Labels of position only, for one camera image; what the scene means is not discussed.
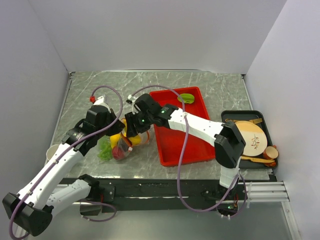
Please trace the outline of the yellow pear toy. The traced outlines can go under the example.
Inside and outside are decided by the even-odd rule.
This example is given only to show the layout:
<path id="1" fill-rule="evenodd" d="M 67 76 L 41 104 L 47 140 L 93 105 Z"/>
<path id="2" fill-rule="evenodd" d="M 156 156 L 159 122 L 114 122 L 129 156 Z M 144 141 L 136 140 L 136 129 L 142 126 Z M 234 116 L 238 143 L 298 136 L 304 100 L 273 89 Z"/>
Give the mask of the yellow pear toy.
<path id="1" fill-rule="evenodd" d="M 109 137 L 111 149 L 113 149 L 113 148 L 118 146 L 118 142 L 119 142 L 120 139 L 121 139 L 121 134 L 120 133 L 114 134 L 114 135 Z"/>

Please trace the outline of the green ridged fruit toy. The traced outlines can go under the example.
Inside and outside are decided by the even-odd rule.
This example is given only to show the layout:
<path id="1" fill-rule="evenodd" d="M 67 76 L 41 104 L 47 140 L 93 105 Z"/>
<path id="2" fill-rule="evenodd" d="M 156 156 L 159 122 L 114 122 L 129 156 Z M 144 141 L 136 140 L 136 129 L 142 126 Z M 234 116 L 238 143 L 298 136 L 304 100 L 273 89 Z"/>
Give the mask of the green ridged fruit toy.
<path id="1" fill-rule="evenodd" d="M 177 97 L 177 100 L 184 104 L 193 104 L 195 97 L 190 93 L 182 93 Z"/>

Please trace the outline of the yellow corn toy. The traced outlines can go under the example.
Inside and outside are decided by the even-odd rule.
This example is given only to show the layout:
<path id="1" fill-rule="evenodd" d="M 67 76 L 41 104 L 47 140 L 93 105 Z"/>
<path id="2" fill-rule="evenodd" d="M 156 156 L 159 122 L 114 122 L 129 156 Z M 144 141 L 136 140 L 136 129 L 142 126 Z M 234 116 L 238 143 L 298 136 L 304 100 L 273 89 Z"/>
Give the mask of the yellow corn toy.
<path id="1" fill-rule="evenodd" d="M 127 137 L 127 121 L 125 118 L 122 118 L 121 122 L 124 124 L 124 128 L 121 133 L 126 138 Z"/>

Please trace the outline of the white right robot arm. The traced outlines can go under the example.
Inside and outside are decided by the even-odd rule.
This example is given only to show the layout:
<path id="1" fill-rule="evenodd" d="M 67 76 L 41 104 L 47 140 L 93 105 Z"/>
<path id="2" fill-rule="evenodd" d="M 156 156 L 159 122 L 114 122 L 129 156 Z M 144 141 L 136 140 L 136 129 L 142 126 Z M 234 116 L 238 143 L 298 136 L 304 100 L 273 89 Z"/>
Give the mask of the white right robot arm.
<path id="1" fill-rule="evenodd" d="M 241 155 L 246 146 L 236 124 L 210 121 L 186 112 L 172 104 L 161 106 L 150 94 L 129 95 L 131 112 L 125 115 L 128 138 L 148 131 L 151 125 L 188 133 L 214 147 L 215 160 L 220 164 L 219 195 L 232 198 L 236 192 Z"/>

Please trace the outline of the red strawberry toy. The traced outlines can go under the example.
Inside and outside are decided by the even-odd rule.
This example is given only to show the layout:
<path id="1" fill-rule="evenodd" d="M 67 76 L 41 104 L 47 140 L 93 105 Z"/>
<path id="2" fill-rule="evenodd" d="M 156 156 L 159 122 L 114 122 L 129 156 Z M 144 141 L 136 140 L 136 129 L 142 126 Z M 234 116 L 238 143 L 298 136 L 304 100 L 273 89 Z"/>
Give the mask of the red strawberry toy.
<path id="1" fill-rule="evenodd" d="M 115 146 L 112 149 L 112 156 L 115 160 L 122 160 L 126 157 L 126 152 L 123 150 L 122 147 Z"/>

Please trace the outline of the green lettuce toy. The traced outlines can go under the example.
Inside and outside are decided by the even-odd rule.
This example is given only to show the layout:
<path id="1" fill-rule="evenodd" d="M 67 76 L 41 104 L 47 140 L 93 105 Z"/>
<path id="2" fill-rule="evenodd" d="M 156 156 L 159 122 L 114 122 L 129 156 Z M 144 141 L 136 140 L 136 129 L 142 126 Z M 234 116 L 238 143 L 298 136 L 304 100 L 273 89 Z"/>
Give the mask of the green lettuce toy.
<path id="1" fill-rule="evenodd" d="M 102 161 L 109 161 L 113 158 L 112 155 L 112 147 L 110 143 L 110 139 L 107 137 L 101 138 L 98 141 L 98 148 L 99 148 L 99 153 L 98 157 Z"/>

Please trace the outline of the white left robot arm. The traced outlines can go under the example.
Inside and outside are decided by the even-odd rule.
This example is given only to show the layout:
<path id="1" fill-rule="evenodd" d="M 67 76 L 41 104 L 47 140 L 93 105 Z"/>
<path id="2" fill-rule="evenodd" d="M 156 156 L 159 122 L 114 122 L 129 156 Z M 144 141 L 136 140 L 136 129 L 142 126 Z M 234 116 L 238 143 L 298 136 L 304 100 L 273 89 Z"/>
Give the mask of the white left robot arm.
<path id="1" fill-rule="evenodd" d="M 84 200 L 102 205 L 105 190 L 94 177 L 84 174 L 70 186 L 55 192 L 55 188 L 104 136 L 112 136 L 124 129 L 120 115 L 106 104 L 93 105 L 85 118 L 67 131 L 57 150 L 40 172 L 18 193 L 8 193 L 2 200 L 9 218 L 9 234 L 15 240 L 13 225 L 34 237 L 40 235 L 62 210 Z"/>

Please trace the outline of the yellow lemon toy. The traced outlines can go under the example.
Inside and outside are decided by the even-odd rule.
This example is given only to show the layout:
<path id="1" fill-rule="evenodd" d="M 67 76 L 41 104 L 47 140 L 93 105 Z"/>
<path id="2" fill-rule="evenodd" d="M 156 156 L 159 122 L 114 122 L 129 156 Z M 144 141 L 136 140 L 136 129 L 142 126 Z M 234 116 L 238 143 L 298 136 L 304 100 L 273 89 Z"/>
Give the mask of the yellow lemon toy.
<path id="1" fill-rule="evenodd" d="M 141 143 L 141 137 L 139 135 L 129 137 L 128 139 L 133 146 L 139 145 Z"/>

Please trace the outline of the clear zip bag orange zipper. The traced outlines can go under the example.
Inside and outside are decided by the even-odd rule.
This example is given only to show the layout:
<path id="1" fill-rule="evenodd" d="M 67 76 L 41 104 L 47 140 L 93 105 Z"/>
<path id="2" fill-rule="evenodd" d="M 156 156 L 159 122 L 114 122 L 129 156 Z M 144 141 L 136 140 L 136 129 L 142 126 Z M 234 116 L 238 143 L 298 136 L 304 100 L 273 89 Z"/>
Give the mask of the clear zip bag orange zipper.
<path id="1" fill-rule="evenodd" d="M 122 132 L 120 132 L 119 134 L 121 134 L 121 139 L 118 142 L 118 147 L 121 147 L 124 151 L 125 151 L 125 157 L 127 157 L 133 150 L 133 148 L 137 147 L 137 146 L 141 146 L 141 145 L 145 145 L 149 142 L 150 140 L 150 134 L 149 132 L 144 132 L 144 133 L 139 133 L 138 135 L 141 137 L 141 142 L 138 145 L 132 145 L 129 138 L 128 137 L 124 137 L 122 135 Z"/>

